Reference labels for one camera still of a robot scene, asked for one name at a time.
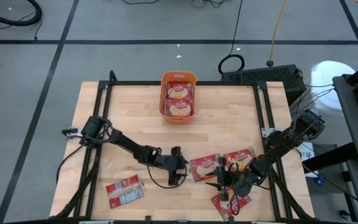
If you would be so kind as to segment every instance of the orange basket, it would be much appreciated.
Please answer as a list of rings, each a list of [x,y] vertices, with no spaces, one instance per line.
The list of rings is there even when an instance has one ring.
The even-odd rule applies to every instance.
[[[193,94],[193,111],[191,116],[188,118],[173,118],[165,116],[164,114],[164,102],[165,102],[165,85],[169,82],[188,82],[193,84],[194,94]],[[191,72],[167,72],[163,75],[161,80],[161,92],[160,92],[160,114],[164,120],[168,123],[173,124],[188,124],[196,114],[196,76]]]

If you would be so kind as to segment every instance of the food wrapper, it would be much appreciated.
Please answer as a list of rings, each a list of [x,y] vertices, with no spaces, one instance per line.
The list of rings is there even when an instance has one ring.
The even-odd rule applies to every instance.
[[[116,208],[145,195],[143,181],[138,175],[106,187],[110,208]]]
[[[166,85],[166,98],[178,100],[191,100],[193,99],[193,84],[170,82]]]
[[[226,153],[223,157],[226,159],[227,168],[229,168],[230,164],[236,162],[239,165],[239,170],[243,170],[251,159],[256,157],[256,154],[254,148],[250,147],[248,149]]]
[[[191,116],[191,100],[165,100],[165,115],[170,117],[188,118]]]
[[[190,161],[190,172],[193,176],[194,182],[206,180],[213,176],[206,176],[206,174],[214,171],[219,165],[219,154],[213,154],[210,156],[202,157],[199,159],[193,159]]]
[[[227,202],[221,201],[221,194],[217,194],[215,197],[211,199],[212,204],[214,205],[214,207],[216,208],[216,210],[218,211],[218,213],[220,214],[220,216],[224,221],[228,221],[229,217],[233,215],[230,209],[230,199],[234,194],[233,189],[228,188],[227,193],[229,194],[229,201]],[[244,198],[239,197],[238,203],[240,205],[240,209],[244,207],[246,204],[248,204],[250,201],[251,198],[249,197],[249,195],[245,196]],[[237,207],[236,197],[234,197],[232,200],[232,208],[233,208],[233,212],[237,213],[238,207]]]

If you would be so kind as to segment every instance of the snack package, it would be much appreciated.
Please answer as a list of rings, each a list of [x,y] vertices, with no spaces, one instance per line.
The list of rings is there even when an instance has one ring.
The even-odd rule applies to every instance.
[[[248,149],[226,153],[223,157],[226,159],[227,168],[229,168],[230,164],[236,162],[239,165],[239,170],[243,170],[251,159],[256,157],[256,154],[254,148],[250,147]]]
[[[166,84],[166,99],[191,100],[193,99],[193,84],[170,82]]]
[[[213,154],[210,156],[202,157],[199,159],[193,159],[190,161],[190,172],[193,176],[194,182],[206,180],[213,176],[206,176],[206,174],[214,171],[219,165],[219,154]]]
[[[165,115],[170,117],[188,118],[191,116],[191,100],[165,100]]]
[[[138,175],[106,187],[110,208],[116,208],[145,195],[143,181]]]
[[[216,208],[216,210],[218,211],[218,213],[220,214],[220,216],[224,221],[227,221],[229,217],[233,215],[230,209],[230,199],[233,196],[234,192],[232,189],[227,189],[227,193],[229,194],[229,201],[227,202],[221,201],[221,194],[217,194],[217,196],[211,199],[212,204],[214,205],[214,207]],[[244,207],[246,204],[248,204],[250,201],[251,198],[248,195],[245,196],[244,198],[239,197],[238,203],[240,205],[240,209]],[[238,207],[237,207],[236,197],[233,198],[232,208],[233,208],[233,212],[237,213]]]

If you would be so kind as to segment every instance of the black stand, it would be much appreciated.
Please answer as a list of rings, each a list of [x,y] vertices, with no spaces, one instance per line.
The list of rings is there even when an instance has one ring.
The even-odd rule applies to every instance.
[[[332,151],[328,151],[319,156],[305,160],[302,162],[302,164],[310,170],[316,171],[328,166],[346,162],[349,159],[358,159],[357,151],[353,142],[347,143],[346,145],[338,147]],[[305,168],[303,168],[303,171],[306,174],[310,172]]]

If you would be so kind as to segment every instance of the wooden tabletop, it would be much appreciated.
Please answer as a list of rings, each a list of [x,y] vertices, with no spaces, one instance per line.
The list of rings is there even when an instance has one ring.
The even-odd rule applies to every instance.
[[[73,126],[82,128],[92,115],[97,92],[97,82],[83,82],[78,98]],[[277,128],[287,128],[291,117],[282,83],[268,83],[268,93]],[[112,88],[108,119],[113,126],[139,144],[161,147],[162,154],[170,154],[173,146],[181,146],[189,161],[199,157],[226,153],[253,147],[263,154],[259,122],[251,86],[197,86],[196,117],[190,124],[164,123],[158,112],[159,86],[116,85]],[[260,91],[267,125],[265,103]],[[78,147],[77,140],[67,144],[65,157]],[[50,214],[56,215],[71,199],[78,188],[85,150],[75,154],[63,165]],[[287,187],[305,212],[314,216],[299,154],[289,152],[283,157]],[[162,185],[168,183],[165,170],[151,168],[153,178]],[[144,181],[147,195],[126,205],[110,209],[106,186],[138,174]],[[219,192],[203,182],[194,183],[189,177],[176,189],[156,186],[144,165],[138,164],[132,154],[112,144],[104,144],[99,167],[92,219],[144,220],[215,220],[221,217],[211,204]],[[270,192],[253,187],[249,194],[252,201],[241,209],[237,221],[274,220]],[[278,190],[281,216],[285,216],[282,195]],[[81,214],[85,214],[83,200]]]

